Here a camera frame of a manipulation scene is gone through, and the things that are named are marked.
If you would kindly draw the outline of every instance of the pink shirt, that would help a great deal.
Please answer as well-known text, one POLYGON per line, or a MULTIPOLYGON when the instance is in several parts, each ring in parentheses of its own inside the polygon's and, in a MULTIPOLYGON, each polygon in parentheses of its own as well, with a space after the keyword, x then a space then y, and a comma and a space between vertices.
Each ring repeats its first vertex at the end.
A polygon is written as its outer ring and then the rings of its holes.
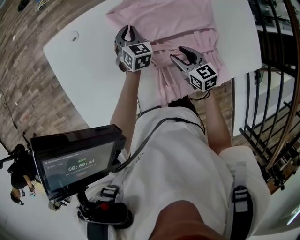
POLYGON ((124 0, 106 16, 117 29, 135 26, 144 39, 152 42, 161 105, 195 92, 171 62, 171 54, 186 60, 179 46, 203 53, 219 73, 217 85, 229 80, 215 49, 218 34, 210 0, 124 0))

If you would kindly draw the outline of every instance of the person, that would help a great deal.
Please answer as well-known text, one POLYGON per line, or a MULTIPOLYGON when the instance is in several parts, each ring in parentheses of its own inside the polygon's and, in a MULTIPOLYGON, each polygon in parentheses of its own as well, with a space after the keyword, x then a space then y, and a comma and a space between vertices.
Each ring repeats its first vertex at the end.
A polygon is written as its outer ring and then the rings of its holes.
POLYGON ((206 136, 194 105, 188 97, 168 107, 147 111, 136 119, 141 72, 127 72, 110 124, 126 137, 118 160, 125 162, 165 118, 182 118, 194 124, 168 120, 152 134, 140 154, 119 173, 89 186, 86 195, 113 185, 120 176, 122 202, 133 213, 127 229, 117 230, 124 240, 223 240, 228 205, 237 162, 246 162, 246 183, 255 202, 254 222, 258 227, 270 201, 270 191, 260 168, 246 146, 232 146, 231 136, 220 111, 215 90, 204 99, 206 136))
POLYGON ((25 151, 25 148, 21 148, 16 157, 15 162, 10 166, 11 173, 11 186, 10 193, 11 200, 15 203, 20 203, 21 193, 23 189, 28 186, 30 197, 35 197, 35 189, 32 181, 37 175, 37 169, 34 164, 33 157, 25 151))

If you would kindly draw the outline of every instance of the black cable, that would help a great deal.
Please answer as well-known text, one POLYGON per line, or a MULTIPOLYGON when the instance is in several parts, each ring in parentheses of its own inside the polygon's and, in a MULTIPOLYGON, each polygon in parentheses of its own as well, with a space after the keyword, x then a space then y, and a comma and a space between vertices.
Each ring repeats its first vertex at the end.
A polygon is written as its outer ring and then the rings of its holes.
POLYGON ((140 100, 139 100, 139 97, 137 97, 137 104, 138 104, 138 106, 139 106, 139 113, 141 113, 141 104, 140 104, 140 100))
POLYGON ((129 157, 128 160, 126 160, 124 163, 122 163, 121 165, 117 165, 115 168, 113 168, 111 170, 112 173, 118 173, 120 171, 122 171, 125 167, 127 167, 142 151, 142 149, 145 147, 145 145, 147 144, 147 142, 149 141, 149 139, 151 138, 151 136, 153 135, 153 133, 158 129, 158 127, 160 125, 162 125, 164 122, 168 121, 168 120, 174 120, 175 122, 185 122, 185 123, 190 123, 190 124, 194 124, 196 126, 198 126, 202 131, 203 129, 200 127, 199 124, 194 123, 194 122, 190 122, 188 120, 182 119, 182 118, 165 118, 162 119, 161 121, 158 122, 158 124, 153 128, 152 132, 146 137, 146 139, 142 142, 142 144, 139 146, 139 148, 135 151, 135 153, 133 155, 131 155, 129 157))
POLYGON ((201 124, 202 124, 202 131, 203 131, 203 133, 204 133, 204 135, 205 135, 205 125, 204 125, 204 123, 202 122, 202 119, 200 118, 200 116, 198 115, 198 118, 200 119, 200 122, 201 122, 201 124))
POLYGON ((208 98, 210 96, 210 91, 208 90, 206 93, 205 93, 205 95, 204 95, 204 97, 201 97, 201 98, 190 98, 189 100, 191 100, 191 101, 201 101, 201 100, 203 100, 203 99, 206 99, 206 98, 208 98))
POLYGON ((11 121, 13 122, 13 125, 14 125, 15 129, 18 131, 19 144, 20 144, 20 132, 19 132, 18 126, 17 126, 17 125, 15 124, 15 122, 14 122, 14 118, 13 118, 13 115, 11 114, 11 111, 10 111, 10 108, 9 108, 9 106, 8 106, 8 102, 7 102, 7 100, 6 100, 6 97, 5 97, 4 92, 3 92, 1 89, 0 89, 0 92, 2 92, 3 97, 4 97, 4 104, 3 104, 3 107, 4 107, 4 109, 8 109, 9 114, 10 114, 10 117, 11 117, 11 121))

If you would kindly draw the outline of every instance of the monitor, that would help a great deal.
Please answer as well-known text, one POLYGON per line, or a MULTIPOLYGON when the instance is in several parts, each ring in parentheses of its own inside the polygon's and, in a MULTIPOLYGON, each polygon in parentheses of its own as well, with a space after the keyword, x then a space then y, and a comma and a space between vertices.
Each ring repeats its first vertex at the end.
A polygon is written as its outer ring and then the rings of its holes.
POLYGON ((61 201, 107 176, 126 138, 115 125, 31 138, 34 160, 49 200, 61 201))

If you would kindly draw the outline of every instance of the white shirt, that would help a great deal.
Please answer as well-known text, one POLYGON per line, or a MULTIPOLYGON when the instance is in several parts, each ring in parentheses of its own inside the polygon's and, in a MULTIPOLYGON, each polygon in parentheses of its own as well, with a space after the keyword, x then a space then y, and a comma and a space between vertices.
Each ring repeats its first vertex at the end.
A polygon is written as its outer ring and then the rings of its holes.
MULTIPOLYGON (((136 123, 131 153, 135 152, 160 120, 173 117, 200 125, 198 117, 187 108, 152 110, 136 123)), ((124 150, 119 160, 127 160, 126 155, 124 150)), ((123 202, 132 211, 134 221, 128 229, 117 231, 118 238, 148 239, 160 211, 179 200, 193 203, 204 223, 223 234, 233 174, 239 161, 247 163, 247 187, 256 204, 254 231, 266 212, 270 192, 251 149, 245 146, 231 147, 218 156, 208 147, 199 127, 172 120, 164 122, 128 166, 123 177, 123 202)), ((115 175, 110 174, 92 184, 86 192, 87 196, 92 197, 102 187, 109 185, 115 175)))

